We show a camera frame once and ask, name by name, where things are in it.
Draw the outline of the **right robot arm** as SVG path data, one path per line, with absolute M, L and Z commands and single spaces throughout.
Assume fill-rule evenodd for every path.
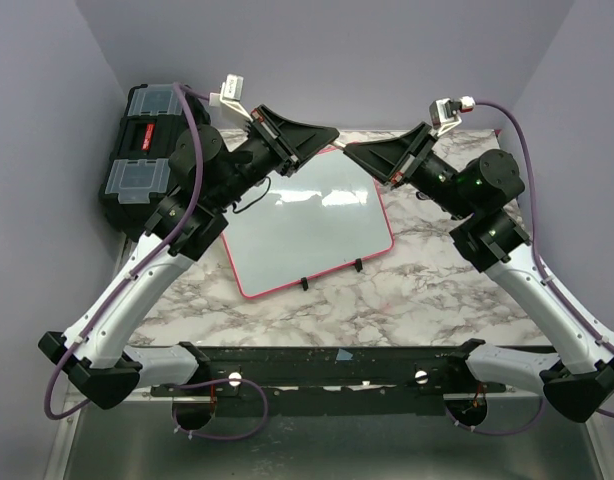
M 509 153 L 490 149 L 456 170 L 438 157 L 431 126 L 392 139 L 349 143 L 343 153 L 379 183 L 404 184 L 459 220 L 459 254 L 505 290 L 551 342 L 535 354 L 470 340 L 452 356 L 447 379 L 467 392 L 499 383 L 542 395 L 565 418 L 586 422 L 614 394 L 614 332 L 581 307 L 534 253 L 529 234 L 506 212 L 525 189 Z

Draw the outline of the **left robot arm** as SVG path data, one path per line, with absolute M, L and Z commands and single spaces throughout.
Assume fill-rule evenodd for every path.
M 194 124 L 169 158 L 175 187 L 148 219 L 126 264 L 96 303 L 39 348 L 87 401 L 102 409 L 137 388 L 177 385 L 201 393 L 209 360 L 189 342 L 132 347 L 130 337 L 169 286 L 226 229 L 227 209 L 271 172 L 290 176 L 339 136 L 337 129 L 294 122 L 261 105 L 245 117 L 245 141 L 229 150 L 217 129 Z

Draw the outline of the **pink framed whiteboard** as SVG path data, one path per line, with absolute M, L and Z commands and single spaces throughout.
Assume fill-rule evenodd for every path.
M 389 252 L 373 178 L 333 147 L 298 173 L 271 173 L 226 216 L 222 238 L 240 293 L 254 299 Z

